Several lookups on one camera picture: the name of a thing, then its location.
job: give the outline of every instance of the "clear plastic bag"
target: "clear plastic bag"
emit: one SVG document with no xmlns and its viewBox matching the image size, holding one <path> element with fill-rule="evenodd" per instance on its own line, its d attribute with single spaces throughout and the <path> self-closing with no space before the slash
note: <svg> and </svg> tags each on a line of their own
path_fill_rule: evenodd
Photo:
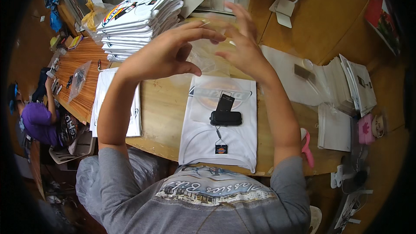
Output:
<svg viewBox="0 0 416 234">
<path fill-rule="evenodd" d="M 78 94 L 81 92 L 91 62 L 92 61 L 86 62 L 75 70 L 72 77 L 71 91 L 67 103 L 70 103 L 70 101 L 72 101 L 72 99 L 78 96 Z"/>
<path fill-rule="evenodd" d="M 129 148 L 127 153 L 140 190 L 145 190 L 166 176 L 168 160 L 148 154 L 138 148 Z M 76 172 L 76 195 L 86 211 L 101 224 L 100 178 L 97 155 L 81 160 Z"/>
<path fill-rule="evenodd" d="M 107 3 L 93 3 L 91 0 L 86 1 L 85 5 L 90 9 L 90 13 L 84 16 L 81 25 L 97 45 L 102 45 L 101 39 L 103 36 L 97 34 L 96 28 L 115 6 Z"/>
<path fill-rule="evenodd" d="M 172 28 L 176 28 L 185 23 L 187 22 L 178 23 Z M 192 45 L 192 50 L 186 61 L 198 66 L 198 68 L 201 69 L 202 74 L 230 77 L 228 66 L 225 63 L 218 61 L 219 57 L 215 56 L 218 45 L 212 44 L 208 39 L 200 39 L 189 43 Z M 180 86 L 189 82 L 191 77 L 192 74 L 185 73 L 171 76 L 170 79 L 172 83 Z"/>
</svg>

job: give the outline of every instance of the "dickies logo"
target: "dickies logo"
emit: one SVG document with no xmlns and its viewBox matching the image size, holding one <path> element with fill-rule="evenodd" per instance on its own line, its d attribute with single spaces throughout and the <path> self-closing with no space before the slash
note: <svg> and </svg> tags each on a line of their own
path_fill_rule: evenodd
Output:
<svg viewBox="0 0 416 234">
<path fill-rule="evenodd" d="M 111 20 L 113 20 L 116 17 L 118 13 L 130 7 L 131 5 L 132 4 L 130 0 L 126 0 L 123 3 L 117 5 L 113 10 L 110 11 L 110 13 L 108 13 L 108 15 L 106 15 L 106 17 L 103 20 L 102 26 L 105 27 Z"/>
<path fill-rule="evenodd" d="M 126 0 L 123 3 L 117 5 L 113 10 L 106 15 L 106 17 L 103 20 L 102 27 L 105 27 L 111 20 L 115 20 L 117 18 L 122 17 L 125 13 L 129 13 L 134 8 L 141 6 L 141 5 L 154 5 L 156 4 L 157 0 L 150 0 L 144 3 L 138 3 L 138 2 L 131 2 L 130 0 Z"/>
<path fill-rule="evenodd" d="M 231 96 L 235 98 L 232 109 L 239 107 L 252 95 L 251 91 L 243 91 L 238 83 L 228 78 L 193 86 L 189 90 L 189 95 L 195 97 L 207 109 L 214 111 L 220 100 L 221 92 L 231 93 Z"/>
</svg>

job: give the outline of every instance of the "string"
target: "string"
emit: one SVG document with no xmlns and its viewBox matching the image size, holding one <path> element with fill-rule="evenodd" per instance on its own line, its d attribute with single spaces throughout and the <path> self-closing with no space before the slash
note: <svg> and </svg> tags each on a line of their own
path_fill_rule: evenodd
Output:
<svg viewBox="0 0 416 234">
<path fill-rule="evenodd" d="M 217 143 L 219 142 L 219 141 L 222 141 L 225 145 L 227 145 L 227 143 L 226 142 L 224 142 L 224 140 L 222 140 L 221 139 L 221 134 L 220 134 L 220 131 L 218 131 L 219 129 L 220 129 L 220 127 L 221 126 L 218 126 L 218 128 L 217 128 L 217 126 L 215 126 L 215 129 L 216 129 L 216 132 L 217 132 L 217 135 L 218 135 L 218 140 L 215 142 L 215 145 L 217 145 Z"/>
</svg>

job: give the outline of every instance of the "black tag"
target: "black tag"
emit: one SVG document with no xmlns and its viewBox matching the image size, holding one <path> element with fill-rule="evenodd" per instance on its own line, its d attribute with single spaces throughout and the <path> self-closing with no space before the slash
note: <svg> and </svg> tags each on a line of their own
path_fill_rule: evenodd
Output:
<svg viewBox="0 0 416 234">
<path fill-rule="evenodd" d="M 235 98 L 222 94 L 216 111 L 231 111 Z"/>
<path fill-rule="evenodd" d="M 228 153 L 228 146 L 227 145 L 215 145 L 215 153 L 216 154 L 227 154 Z"/>
</svg>

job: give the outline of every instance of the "stack of paper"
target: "stack of paper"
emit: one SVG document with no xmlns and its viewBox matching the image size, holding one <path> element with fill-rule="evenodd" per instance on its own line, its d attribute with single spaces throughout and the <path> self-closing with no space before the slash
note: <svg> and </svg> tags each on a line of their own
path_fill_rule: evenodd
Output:
<svg viewBox="0 0 416 234">
<path fill-rule="evenodd" d="M 94 105 L 92 106 L 91 125 L 89 130 L 92 131 L 92 136 L 97 137 L 97 121 L 100 113 L 101 105 L 110 87 L 111 81 L 114 78 L 119 68 L 105 69 L 98 75 L 97 89 L 95 91 Z M 140 117 L 140 94 L 139 85 L 134 91 L 132 106 L 130 108 L 130 122 L 128 123 L 128 130 L 126 137 L 141 136 L 141 117 Z"/>
<path fill-rule="evenodd" d="M 368 70 L 364 65 L 350 62 L 341 54 L 340 60 L 355 109 L 363 117 L 377 105 Z"/>
<path fill-rule="evenodd" d="M 335 57 L 328 65 L 323 66 L 323 69 L 334 107 L 350 116 L 356 115 L 354 100 L 340 58 Z"/>
<path fill-rule="evenodd" d="M 377 105 L 370 75 L 364 65 L 352 63 L 343 55 L 325 66 L 315 66 L 318 80 L 327 88 L 334 108 L 355 116 L 369 113 Z"/>
<path fill-rule="evenodd" d="M 318 148 L 339 151 L 351 150 L 351 117 L 327 104 L 318 107 Z"/>
<path fill-rule="evenodd" d="M 123 61 L 179 22 L 182 0 L 124 0 L 101 22 L 108 60 Z"/>
</svg>

